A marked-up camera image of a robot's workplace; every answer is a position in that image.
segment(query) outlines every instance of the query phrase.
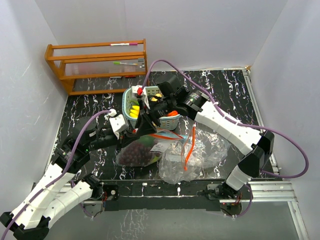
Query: gray floor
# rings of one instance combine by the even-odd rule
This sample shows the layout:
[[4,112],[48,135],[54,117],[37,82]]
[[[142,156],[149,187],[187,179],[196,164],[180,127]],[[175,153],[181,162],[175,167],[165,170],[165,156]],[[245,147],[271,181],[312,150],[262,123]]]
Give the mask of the gray floor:
[[297,240],[286,202],[256,202],[243,217],[202,210],[103,212],[93,221],[80,207],[63,216],[46,240]]

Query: robotic arm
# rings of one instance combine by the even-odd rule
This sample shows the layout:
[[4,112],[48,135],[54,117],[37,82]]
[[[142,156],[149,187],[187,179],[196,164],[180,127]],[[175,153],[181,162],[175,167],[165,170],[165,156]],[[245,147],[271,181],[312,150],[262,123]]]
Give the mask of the robotic arm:
[[[260,169],[273,151],[273,133],[269,131],[260,132],[229,122],[225,117],[240,123],[225,112],[225,115],[221,116],[216,112],[207,95],[198,90],[189,91],[174,75],[162,75],[157,79],[156,84],[163,94],[163,98],[155,95],[147,97],[145,90],[142,95],[139,95],[139,86],[131,88],[132,94],[136,95],[140,105],[135,131],[130,129],[123,115],[116,116],[114,110],[110,114],[110,124],[105,126],[106,131],[103,133],[97,129],[97,124],[92,122],[79,141],[67,173],[54,184],[46,187],[53,179],[60,176],[65,169],[75,144],[75,136],[78,136],[89,119],[88,117],[81,118],[73,130],[73,135],[67,138],[62,147],[56,151],[52,163],[29,196],[12,212],[4,212],[0,216],[0,222],[7,227],[27,204],[27,208],[15,219],[10,230],[14,232],[13,235],[18,240],[44,239],[49,232],[49,228],[60,217],[77,204],[94,197],[101,190],[101,182],[90,174],[80,180],[74,188],[55,199],[61,188],[89,161],[90,151],[114,145],[121,149],[141,136],[154,134],[157,132],[156,126],[160,127],[161,125],[159,118],[171,111],[177,111],[180,115],[187,116],[215,130],[234,144],[244,155],[224,183],[215,190],[211,190],[211,195],[220,198],[233,197],[243,185],[246,185],[252,178],[259,176]],[[44,189],[44,191],[34,201],[29,202],[41,189]]]

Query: pink marker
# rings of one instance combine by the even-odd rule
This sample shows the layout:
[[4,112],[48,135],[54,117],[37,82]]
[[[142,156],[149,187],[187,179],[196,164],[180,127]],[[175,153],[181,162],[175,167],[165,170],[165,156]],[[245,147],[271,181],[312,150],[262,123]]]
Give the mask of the pink marker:
[[110,46],[137,46],[137,45],[138,45],[138,43],[136,43],[136,42],[110,44]]

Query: bag of grapes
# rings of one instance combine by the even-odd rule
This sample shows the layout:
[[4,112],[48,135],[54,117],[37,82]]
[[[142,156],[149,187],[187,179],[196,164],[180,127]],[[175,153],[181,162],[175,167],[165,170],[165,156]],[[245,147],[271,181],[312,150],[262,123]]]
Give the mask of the bag of grapes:
[[166,130],[158,129],[155,134],[145,135],[121,149],[116,156],[119,166],[145,167],[161,159],[169,146],[182,136]]

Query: white plastic basket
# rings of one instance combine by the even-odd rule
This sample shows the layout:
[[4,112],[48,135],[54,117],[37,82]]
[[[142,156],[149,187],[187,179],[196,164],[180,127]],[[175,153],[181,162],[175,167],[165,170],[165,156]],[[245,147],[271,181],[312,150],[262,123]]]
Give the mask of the white plastic basket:
[[[146,94],[147,95],[155,95],[160,92],[159,88],[157,86],[146,86],[145,87]],[[133,106],[133,102],[131,101],[131,88],[128,88],[125,90],[122,96],[122,114],[126,119],[128,119],[133,127],[135,127],[137,119],[130,116],[130,109]],[[161,117],[160,128],[167,129],[167,130],[174,130],[179,122],[179,118],[181,117],[180,114],[176,116],[163,116]]]

